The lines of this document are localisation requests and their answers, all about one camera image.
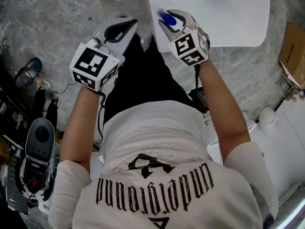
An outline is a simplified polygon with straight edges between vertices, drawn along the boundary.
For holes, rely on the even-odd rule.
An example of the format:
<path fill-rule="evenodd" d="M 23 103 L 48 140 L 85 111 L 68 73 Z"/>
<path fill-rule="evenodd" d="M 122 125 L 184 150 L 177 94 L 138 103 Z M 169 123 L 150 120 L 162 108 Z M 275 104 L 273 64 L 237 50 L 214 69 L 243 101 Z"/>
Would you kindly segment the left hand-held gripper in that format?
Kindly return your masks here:
<path fill-rule="evenodd" d="M 124 63 L 123 56 L 138 28 L 137 19 L 113 19 L 108 27 L 80 43 L 69 66 L 72 79 L 98 92 Z"/>

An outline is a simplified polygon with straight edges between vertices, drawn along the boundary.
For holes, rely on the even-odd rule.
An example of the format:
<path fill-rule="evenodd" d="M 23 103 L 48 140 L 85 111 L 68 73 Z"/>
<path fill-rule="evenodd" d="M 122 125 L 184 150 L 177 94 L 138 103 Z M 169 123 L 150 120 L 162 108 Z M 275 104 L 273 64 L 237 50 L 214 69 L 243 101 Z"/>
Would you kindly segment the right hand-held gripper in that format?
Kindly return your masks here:
<path fill-rule="evenodd" d="M 159 25 L 170 40 L 168 47 L 173 55 L 188 66 L 195 66 L 209 59 L 210 40 L 202 30 L 197 30 L 197 22 L 193 16 L 182 10 L 168 10 L 169 14 L 179 19 L 183 27 L 188 27 L 187 33 L 174 30 L 170 25 L 159 20 Z"/>

